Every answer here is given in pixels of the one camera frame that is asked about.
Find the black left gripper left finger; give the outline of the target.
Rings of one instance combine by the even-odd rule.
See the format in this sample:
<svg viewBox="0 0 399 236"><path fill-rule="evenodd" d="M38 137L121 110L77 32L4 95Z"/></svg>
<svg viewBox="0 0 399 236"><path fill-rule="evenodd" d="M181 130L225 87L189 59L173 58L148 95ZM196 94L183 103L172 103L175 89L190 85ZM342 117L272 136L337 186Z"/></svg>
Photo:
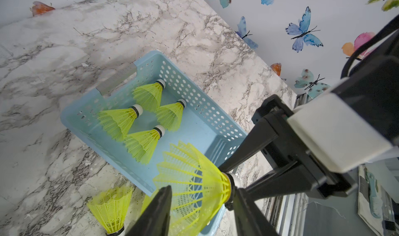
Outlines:
<svg viewBox="0 0 399 236"><path fill-rule="evenodd" d="M126 236L168 236L172 188L161 188Z"/></svg>

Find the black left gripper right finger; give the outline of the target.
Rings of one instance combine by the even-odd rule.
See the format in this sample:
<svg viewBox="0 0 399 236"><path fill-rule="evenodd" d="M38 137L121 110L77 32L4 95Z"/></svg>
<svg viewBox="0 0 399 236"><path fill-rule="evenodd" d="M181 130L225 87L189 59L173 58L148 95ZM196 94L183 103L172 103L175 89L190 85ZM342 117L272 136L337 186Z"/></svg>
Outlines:
<svg viewBox="0 0 399 236"><path fill-rule="evenodd" d="M237 189L233 210L238 236L278 236L245 189Z"/></svg>

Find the yellow shuttlecock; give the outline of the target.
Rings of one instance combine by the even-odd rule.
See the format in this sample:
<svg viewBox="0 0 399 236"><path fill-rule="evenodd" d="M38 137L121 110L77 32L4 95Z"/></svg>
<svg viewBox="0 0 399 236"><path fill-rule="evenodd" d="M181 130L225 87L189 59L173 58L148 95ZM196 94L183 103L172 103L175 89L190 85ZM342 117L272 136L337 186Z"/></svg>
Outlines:
<svg viewBox="0 0 399 236"><path fill-rule="evenodd" d="M101 192L87 203L93 216L102 225L107 236L124 236L125 218L131 202L133 188L116 187Z"/></svg>
<svg viewBox="0 0 399 236"><path fill-rule="evenodd" d="M133 97L143 109L155 112L161 106L162 92L165 86L165 81L158 79L155 83L135 88Z"/></svg>
<svg viewBox="0 0 399 236"><path fill-rule="evenodd" d="M223 173L194 145L170 144L156 165L155 191L146 195L141 212L161 188L172 191L169 235L214 236L232 198L233 188L243 186L234 173Z"/></svg>
<svg viewBox="0 0 399 236"><path fill-rule="evenodd" d="M154 154L158 141L164 134L165 128L157 125L151 130L128 134L123 143L127 152L137 162L147 165Z"/></svg>
<svg viewBox="0 0 399 236"><path fill-rule="evenodd" d="M142 115L143 108L135 104L125 109L103 110L97 119L103 130L116 141L122 141L128 134L135 120Z"/></svg>
<svg viewBox="0 0 399 236"><path fill-rule="evenodd" d="M179 99L175 103L160 106L155 115L158 123L170 132L175 132L180 128L182 115L187 103L184 99Z"/></svg>

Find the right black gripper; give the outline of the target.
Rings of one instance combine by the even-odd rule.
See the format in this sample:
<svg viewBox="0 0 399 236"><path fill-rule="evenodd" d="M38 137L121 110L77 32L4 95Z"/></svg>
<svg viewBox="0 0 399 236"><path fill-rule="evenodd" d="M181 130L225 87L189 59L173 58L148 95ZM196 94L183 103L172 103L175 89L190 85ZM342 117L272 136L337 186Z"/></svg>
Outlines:
<svg viewBox="0 0 399 236"><path fill-rule="evenodd" d="M266 98L252 117L255 126L219 170L230 172L261 151L273 170L245 188L255 201L296 193L317 199L354 193L357 182L348 173L329 171L294 132L288 124L293 114L277 95Z"/></svg>

